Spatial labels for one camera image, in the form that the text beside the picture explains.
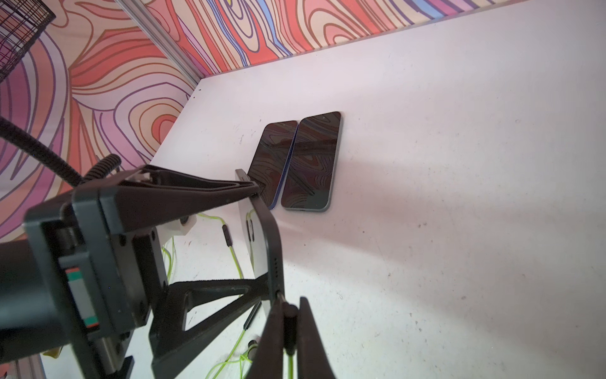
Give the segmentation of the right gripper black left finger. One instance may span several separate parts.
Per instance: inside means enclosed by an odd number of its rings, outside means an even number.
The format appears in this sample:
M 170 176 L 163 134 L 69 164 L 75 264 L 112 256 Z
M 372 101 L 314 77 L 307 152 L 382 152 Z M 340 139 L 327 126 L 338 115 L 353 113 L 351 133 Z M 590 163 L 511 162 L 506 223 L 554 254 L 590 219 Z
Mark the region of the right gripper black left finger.
M 271 306 L 268 319 L 257 349 L 247 379 L 276 379 L 283 377 L 283 356 L 285 343 L 285 317 L 283 305 L 285 301 L 279 297 Z

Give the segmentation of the black phone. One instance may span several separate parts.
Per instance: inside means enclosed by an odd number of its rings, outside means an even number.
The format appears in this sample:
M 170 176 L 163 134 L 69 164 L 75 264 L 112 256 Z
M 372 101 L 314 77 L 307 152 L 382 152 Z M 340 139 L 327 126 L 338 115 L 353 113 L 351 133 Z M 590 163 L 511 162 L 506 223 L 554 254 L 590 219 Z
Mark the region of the black phone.
M 276 313 L 284 317 L 282 242 L 276 219 L 260 194 L 238 202 L 238 207 L 255 278 L 267 277 L 268 300 L 264 301 L 266 314 L 269 316 Z
M 332 111 L 300 121 L 281 205 L 291 211 L 324 212 L 331 201 L 342 126 Z
M 269 209 L 276 206 L 297 128 L 297 121 L 269 123 L 252 158 L 248 176 L 260 187 L 259 196 Z

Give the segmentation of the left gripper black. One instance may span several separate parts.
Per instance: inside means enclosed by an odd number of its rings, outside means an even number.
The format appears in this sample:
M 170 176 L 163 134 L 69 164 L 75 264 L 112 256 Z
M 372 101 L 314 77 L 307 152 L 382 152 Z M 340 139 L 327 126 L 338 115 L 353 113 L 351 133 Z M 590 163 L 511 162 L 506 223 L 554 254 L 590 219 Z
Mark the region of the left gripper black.
M 132 374 L 130 339 L 147 323 L 166 285 L 157 226 L 239 202 L 258 190 L 251 181 L 145 165 L 27 211 L 28 243 L 62 336 L 86 378 Z M 154 377 L 178 377 L 228 326 L 269 299 L 268 274 L 170 285 L 149 332 Z

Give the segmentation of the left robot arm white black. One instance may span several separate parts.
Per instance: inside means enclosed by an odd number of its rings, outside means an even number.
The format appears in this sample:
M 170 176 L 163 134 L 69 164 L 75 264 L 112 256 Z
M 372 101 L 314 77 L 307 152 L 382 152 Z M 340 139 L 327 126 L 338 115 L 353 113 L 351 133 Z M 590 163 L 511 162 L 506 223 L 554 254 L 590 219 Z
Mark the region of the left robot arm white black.
M 268 297 L 266 278 L 170 284 L 158 231 L 250 198 L 255 183 L 151 165 L 86 181 L 13 123 L 1 136 L 71 186 L 27 211 L 26 239 L 1 246 L 3 363 L 70 345 L 86 378 L 128 378 L 130 334 L 149 325 L 152 372 L 174 378 Z

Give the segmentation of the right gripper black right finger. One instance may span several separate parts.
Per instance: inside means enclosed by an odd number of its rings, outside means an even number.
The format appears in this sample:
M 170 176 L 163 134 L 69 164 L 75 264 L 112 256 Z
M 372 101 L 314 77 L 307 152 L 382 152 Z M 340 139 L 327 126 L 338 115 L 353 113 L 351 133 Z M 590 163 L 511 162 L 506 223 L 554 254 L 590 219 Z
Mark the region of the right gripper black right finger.
M 298 308 L 296 349 L 298 378 L 336 379 L 306 297 Z

